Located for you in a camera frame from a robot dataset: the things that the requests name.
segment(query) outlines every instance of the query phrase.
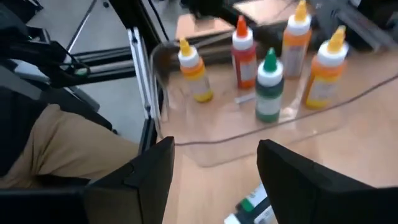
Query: red bottle cap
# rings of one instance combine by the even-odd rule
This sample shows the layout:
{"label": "red bottle cap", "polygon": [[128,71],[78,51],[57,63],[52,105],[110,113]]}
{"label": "red bottle cap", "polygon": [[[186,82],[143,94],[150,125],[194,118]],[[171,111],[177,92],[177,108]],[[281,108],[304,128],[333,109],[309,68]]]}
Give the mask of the red bottle cap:
{"label": "red bottle cap", "polygon": [[242,38],[248,35],[248,27],[242,15],[239,16],[238,24],[236,25],[236,35]]}

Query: orange bottle cap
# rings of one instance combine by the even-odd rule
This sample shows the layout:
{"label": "orange bottle cap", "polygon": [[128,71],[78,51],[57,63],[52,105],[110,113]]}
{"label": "orange bottle cap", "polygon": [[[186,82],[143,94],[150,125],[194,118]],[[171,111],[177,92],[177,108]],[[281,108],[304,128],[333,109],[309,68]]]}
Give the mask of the orange bottle cap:
{"label": "orange bottle cap", "polygon": [[294,20],[296,22],[305,22],[306,17],[307,17],[307,3],[305,2],[305,0],[300,0],[296,8],[296,12],[294,14]]}
{"label": "orange bottle cap", "polygon": [[185,38],[180,39],[180,50],[183,56],[190,56],[192,54],[191,46]]}
{"label": "orange bottle cap", "polygon": [[242,15],[239,16],[238,24],[236,25],[236,35],[238,37],[248,36],[248,27]]}
{"label": "orange bottle cap", "polygon": [[344,39],[346,37],[346,27],[345,26],[339,26],[336,30],[336,32],[333,34],[333,36],[329,40],[328,44],[328,51],[329,53],[337,53],[343,48],[344,44]]}

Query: green bottle cap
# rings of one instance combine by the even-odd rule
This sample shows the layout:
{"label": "green bottle cap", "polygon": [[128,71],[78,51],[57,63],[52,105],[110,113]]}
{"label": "green bottle cap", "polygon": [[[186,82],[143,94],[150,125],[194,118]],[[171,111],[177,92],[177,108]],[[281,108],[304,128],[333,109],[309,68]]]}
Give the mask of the green bottle cap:
{"label": "green bottle cap", "polygon": [[275,50],[273,47],[271,47],[268,50],[267,56],[266,56],[266,61],[264,62],[263,69],[266,72],[274,72],[276,71],[277,68],[277,58],[275,54]]}

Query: clear plastic tray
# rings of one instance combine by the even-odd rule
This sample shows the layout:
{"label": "clear plastic tray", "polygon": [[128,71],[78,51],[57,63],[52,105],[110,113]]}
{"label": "clear plastic tray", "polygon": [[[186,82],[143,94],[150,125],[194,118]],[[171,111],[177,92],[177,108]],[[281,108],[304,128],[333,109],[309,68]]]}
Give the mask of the clear plastic tray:
{"label": "clear plastic tray", "polygon": [[[165,98],[162,114],[157,120],[158,133],[161,137],[174,136],[176,150],[184,150],[202,167],[254,154],[260,139],[271,139],[288,146],[339,130],[350,116],[357,113],[357,109],[352,109],[350,104],[397,78],[398,71],[394,70],[397,67],[394,65],[397,57],[377,60],[381,54],[397,55],[395,53],[350,55],[332,104],[324,110],[308,110],[300,102],[310,73],[312,56],[309,55],[301,79],[285,81],[279,121],[264,124],[254,115],[254,100],[240,105],[235,102],[236,97],[250,94],[254,90],[240,91],[236,88],[230,38],[230,34],[221,34],[196,40],[215,93],[208,103],[197,103],[190,94],[187,83],[178,70],[176,43],[158,46],[151,58],[152,73],[163,86]],[[267,48],[268,46],[260,45],[257,57],[264,58]],[[372,63],[377,63],[377,66],[362,66]],[[153,93],[159,87],[155,87],[154,80],[151,80]]]}

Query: yellow paint bottle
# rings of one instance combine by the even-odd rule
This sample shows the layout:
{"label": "yellow paint bottle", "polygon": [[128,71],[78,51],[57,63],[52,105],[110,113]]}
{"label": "yellow paint bottle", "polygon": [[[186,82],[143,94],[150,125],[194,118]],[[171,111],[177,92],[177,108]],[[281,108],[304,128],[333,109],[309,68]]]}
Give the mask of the yellow paint bottle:
{"label": "yellow paint bottle", "polygon": [[181,72],[188,81],[194,99],[200,103],[210,101],[213,92],[206,76],[203,59],[199,56],[197,49],[190,46],[185,39],[180,39],[178,60],[180,61]]}
{"label": "yellow paint bottle", "polygon": [[311,15],[307,3],[301,0],[294,15],[289,17],[282,44],[282,64],[285,78],[298,78],[311,39]]}
{"label": "yellow paint bottle", "polygon": [[348,45],[344,42],[345,30],[345,26],[339,26],[312,60],[311,75],[303,94],[303,103],[307,108],[324,108],[335,93],[348,53]]}

